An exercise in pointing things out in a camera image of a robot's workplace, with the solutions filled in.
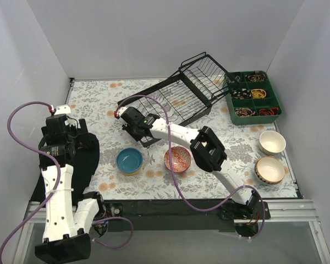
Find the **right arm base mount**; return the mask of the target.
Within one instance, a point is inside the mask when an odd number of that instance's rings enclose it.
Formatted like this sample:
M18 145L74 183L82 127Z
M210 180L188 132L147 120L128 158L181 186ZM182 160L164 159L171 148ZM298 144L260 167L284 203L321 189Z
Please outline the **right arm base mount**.
M271 218L267 202L264 202L263 205L259 202L252 212L249 212L242 205L229 201L219 208L219 216L222 220L230 220L235 232L248 239L259 232L259 220Z

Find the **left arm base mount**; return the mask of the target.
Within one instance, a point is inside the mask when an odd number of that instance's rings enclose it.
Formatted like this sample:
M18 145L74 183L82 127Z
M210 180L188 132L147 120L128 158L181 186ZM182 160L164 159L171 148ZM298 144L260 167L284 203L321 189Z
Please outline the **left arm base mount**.
M120 217L123 213L124 205L120 202L103 202L104 214L98 214L93 221L97 223L92 224L94 232L98 238L106 234L108 230L108 220L106 218Z

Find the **red patterned bowl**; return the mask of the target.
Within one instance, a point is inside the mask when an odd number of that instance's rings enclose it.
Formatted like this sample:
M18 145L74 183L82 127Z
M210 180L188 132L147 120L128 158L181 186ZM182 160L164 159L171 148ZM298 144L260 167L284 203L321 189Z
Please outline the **red patterned bowl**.
M175 174L184 173L191 165L191 154L182 146L171 147L171 159L173 172Z

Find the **blue ceramic bowl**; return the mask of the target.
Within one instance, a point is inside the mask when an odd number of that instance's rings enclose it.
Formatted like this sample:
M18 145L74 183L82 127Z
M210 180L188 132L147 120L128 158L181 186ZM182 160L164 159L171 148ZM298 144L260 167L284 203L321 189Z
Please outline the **blue ceramic bowl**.
M125 148L116 158L117 168L124 172L134 172L142 169L143 155L135 148Z

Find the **yellow bowl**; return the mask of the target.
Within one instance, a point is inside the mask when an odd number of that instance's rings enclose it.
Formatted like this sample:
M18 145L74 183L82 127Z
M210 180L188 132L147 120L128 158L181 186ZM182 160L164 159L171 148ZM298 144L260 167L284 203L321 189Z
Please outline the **yellow bowl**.
M140 170L136 170L134 172L124 172L124 171L120 171L120 172L125 176L133 176L133 175L137 175L138 173L140 173Z

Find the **black wire dish rack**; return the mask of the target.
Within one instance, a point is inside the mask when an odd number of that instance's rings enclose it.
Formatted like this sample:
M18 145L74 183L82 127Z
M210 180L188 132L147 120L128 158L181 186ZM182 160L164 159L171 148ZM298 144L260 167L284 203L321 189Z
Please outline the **black wire dish rack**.
M184 60L178 70L147 89L118 102L134 107L144 116L165 117L164 107L172 123L187 126L208 115L212 106L229 94L228 82L238 83L212 56L202 52Z

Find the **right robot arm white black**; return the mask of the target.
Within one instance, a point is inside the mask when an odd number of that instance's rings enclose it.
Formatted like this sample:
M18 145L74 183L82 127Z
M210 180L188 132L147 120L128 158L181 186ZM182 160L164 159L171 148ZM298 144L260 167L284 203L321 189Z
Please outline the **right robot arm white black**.
M144 116L134 107L120 107L114 111L114 117L124 121L123 130L137 141L146 136L153 139L167 139L170 155L172 154L172 143L189 149L196 165L203 171L212 173L230 192L230 195L219 204L201 209L192 205L184 197L174 179L174 185L180 197L193 210L210 212L232 199L235 207L234 213L243 218L248 219L258 212L257 204L261 195L254 187L245 185L231 169L225 148L211 128L207 126L203 126L200 130L186 128L171 123L167 115L164 118L155 114Z

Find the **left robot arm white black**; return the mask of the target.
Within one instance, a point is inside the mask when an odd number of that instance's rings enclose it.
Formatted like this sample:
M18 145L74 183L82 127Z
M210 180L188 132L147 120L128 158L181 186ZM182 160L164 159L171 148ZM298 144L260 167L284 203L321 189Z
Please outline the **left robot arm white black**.
M83 193L99 163L100 146L84 119L67 114L46 118L38 145L45 185L46 224L35 255L45 263L70 263L91 254L89 230L106 214L98 191Z

